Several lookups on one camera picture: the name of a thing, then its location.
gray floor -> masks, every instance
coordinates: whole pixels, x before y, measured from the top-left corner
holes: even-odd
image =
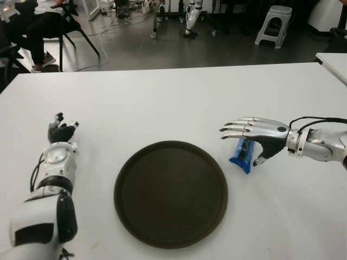
[[[112,17],[98,15],[90,22],[84,15],[84,10],[80,9],[79,13],[77,20],[82,24],[87,35],[110,29],[109,24],[113,20],[116,23],[124,23],[124,20],[114,19],[113,14]],[[182,25],[176,19],[158,23],[158,35],[154,40],[150,37],[152,15],[133,14],[131,24],[113,26],[111,31],[101,36],[90,36],[91,41],[101,53],[100,59],[88,43],[82,37],[78,37],[78,33],[71,33],[76,49],[65,40],[63,70],[73,72],[96,64],[100,65],[84,69],[84,71],[311,62],[315,54],[323,51],[328,45],[327,38],[316,37],[306,28],[292,26],[281,49],[275,50],[273,43],[264,41],[260,46],[256,46],[254,40],[257,31],[254,29],[250,36],[243,36],[238,21],[231,23],[230,35],[227,36],[218,31],[216,38],[212,37],[211,27],[206,21],[198,21],[195,29],[199,35],[197,39],[189,40],[182,38]],[[101,50],[101,45],[108,56],[108,62],[105,53]],[[46,41],[45,49],[58,61],[58,41]],[[26,57],[23,64],[30,67],[30,53],[25,50],[21,53]],[[47,69],[47,71],[55,70],[57,70],[56,66]]]

white table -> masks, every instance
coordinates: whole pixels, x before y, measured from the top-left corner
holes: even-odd
[[[347,85],[347,53],[317,53],[322,66]]]
[[[80,122],[73,194],[79,230],[66,244],[75,260],[346,259],[347,174],[341,164],[282,151],[245,175],[228,161],[237,140],[221,140],[218,132],[241,116],[283,122],[302,115],[345,117],[346,96],[347,88],[317,63],[19,75],[0,95],[0,251],[10,246],[8,222],[29,194],[30,174],[48,145],[48,122],[64,112]],[[162,140],[207,151],[229,189],[217,229],[180,250],[136,240],[113,204],[125,161]],[[260,151],[258,145],[255,155]]]

wire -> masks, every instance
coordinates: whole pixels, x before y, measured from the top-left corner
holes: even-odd
[[[308,124],[304,125],[302,128],[300,128],[300,129],[298,130],[298,134],[301,134],[301,132],[302,132],[307,126],[312,126],[312,125],[319,124],[319,123],[324,123],[324,122],[327,122],[327,121],[326,121],[326,120],[318,120],[318,121],[315,121],[315,122],[308,123]]]
[[[303,116],[303,117],[301,117],[301,118],[296,118],[296,119],[292,120],[292,121],[290,122],[290,124],[289,124],[289,128],[292,128],[292,124],[293,124],[294,122],[299,121],[299,120],[301,120],[301,119],[308,119],[308,118],[310,118],[310,119],[326,119],[326,118],[320,118],[320,117],[317,117],[317,116]]]
[[[30,192],[34,191],[34,186],[35,186],[35,182],[36,182],[36,179],[37,179],[38,171],[40,170],[40,165],[44,162],[44,160],[42,160],[42,156],[43,156],[43,153],[41,153],[41,156],[40,156],[40,158],[38,160],[38,163],[35,166],[35,168],[33,170],[33,173],[31,174],[31,177],[30,177]]]
[[[107,26],[104,26],[102,28],[102,32],[98,33],[98,34],[94,34],[94,35],[100,35],[100,42],[101,42],[101,50],[102,52],[105,54],[105,57],[106,57],[106,61],[102,64],[96,64],[96,65],[91,65],[91,66],[86,66],[86,67],[83,67],[83,68],[80,68],[78,70],[76,70],[75,72],[80,72],[84,69],[89,69],[89,68],[94,68],[94,67],[98,67],[98,66],[104,66],[104,65],[107,65],[108,62],[109,62],[109,59],[108,59],[108,55],[104,49],[104,41],[102,39],[102,35],[107,33],[107,34],[110,34],[109,32],[116,32],[116,29],[119,28],[119,26],[122,26],[122,25],[135,25],[135,24],[140,24],[140,23],[143,23],[147,18],[148,16],[144,15],[144,19],[140,22],[137,22],[137,23],[132,23],[132,20],[134,20],[136,17],[138,17],[138,15],[135,15],[135,17],[130,17],[130,18],[125,18],[124,20],[126,21],[125,23],[115,23],[115,19],[116,17],[113,18],[113,20],[111,21],[111,23]]]
[[[321,118],[319,116],[303,116],[301,118],[297,118],[297,119],[294,119],[293,121],[290,122],[289,124],[289,128],[292,128],[292,124],[296,121],[299,121],[301,119],[321,119],[321,120],[317,120],[317,121],[314,121],[314,122],[310,122],[310,123],[307,123],[305,124],[303,127],[301,127],[299,130],[298,130],[298,134],[301,134],[302,131],[308,127],[308,126],[312,126],[312,125],[315,125],[315,124],[319,124],[319,123],[325,123],[325,122],[333,122],[333,123],[342,123],[342,124],[347,124],[347,119],[343,119],[343,118]]]
[[[104,49],[104,41],[102,40],[102,34],[103,33],[104,32],[100,33],[100,42],[101,42],[101,50],[105,54],[106,61],[103,64],[91,65],[91,66],[87,66],[84,68],[80,68],[80,69],[76,70],[76,72],[80,72],[81,70],[84,70],[84,69],[94,68],[94,67],[98,67],[98,66],[104,66],[104,65],[108,64],[108,56],[107,56],[107,53],[105,52],[105,49]]]

blue snack bag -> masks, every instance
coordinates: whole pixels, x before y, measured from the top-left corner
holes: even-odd
[[[250,172],[250,162],[254,149],[254,141],[241,138],[237,144],[235,155],[229,159],[233,164],[239,165],[245,174]]]

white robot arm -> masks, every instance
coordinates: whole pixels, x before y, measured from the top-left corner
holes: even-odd
[[[319,119],[299,130],[291,129],[294,122],[300,119]],[[339,161],[347,169],[347,131],[333,132],[326,129],[310,129],[308,126],[321,122],[338,122],[347,124],[340,118],[318,118],[305,116],[293,120],[289,126],[284,123],[263,118],[241,118],[225,124],[220,129],[227,131],[222,139],[245,138],[262,145],[263,151],[253,165],[262,164],[284,147],[290,155],[310,157],[318,161]]]
[[[64,248],[65,242],[77,233],[74,204],[71,198],[75,182],[78,155],[76,143],[68,143],[79,125],[63,124],[63,114],[49,124],[46,148],[30,180],[31,194],[14,213],[10,222],[12,249],[0,255],[9,259],[62,259],[72,256]]]

